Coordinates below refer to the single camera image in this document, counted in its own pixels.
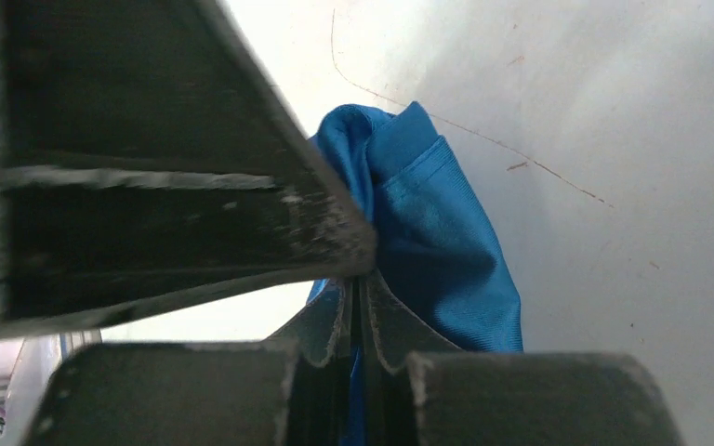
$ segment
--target folded fabric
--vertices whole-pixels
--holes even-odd
[[[377,230],[393,294],[466,350],[522,351],[521,303],[499,241],[445,139],[413,102],[397,116],[344,105],[311,139]],[[313,285],[309,300],[326,293]],[[349,432],[364,445],[362,359],[351,374]]]

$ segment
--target blue fabric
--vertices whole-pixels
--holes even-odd
[[[311,141],[376,228],[377,267],[406,306],[466,350],[522,351],[521,303],[499,241],[419,104],[397,116],[338,107]],[[325,284],[317,281],[309,300]],[[343,444],[363,446],[362,355],[355,353]]]

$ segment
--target blue cloth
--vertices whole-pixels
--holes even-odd
[[[522,351],[519,294],[494,229],[419,104],[397,116],[338,107],[311,141],[376,228],[377,267],[394,295],[461,348]],[[317,281],[309,300],[332,292]],[[362,389],[357,351],[344,445],[364,445]]]

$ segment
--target blue garment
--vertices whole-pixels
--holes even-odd
[[[522,351],[521,303],[499,241],[419,104],[397,116],[338,107],[311,141],[376,228],[377,267],[396,297],[461,348]],[[330,292],[325,284],[309,300]],[[362,388],[357,352],[345,445],[364,445]]]

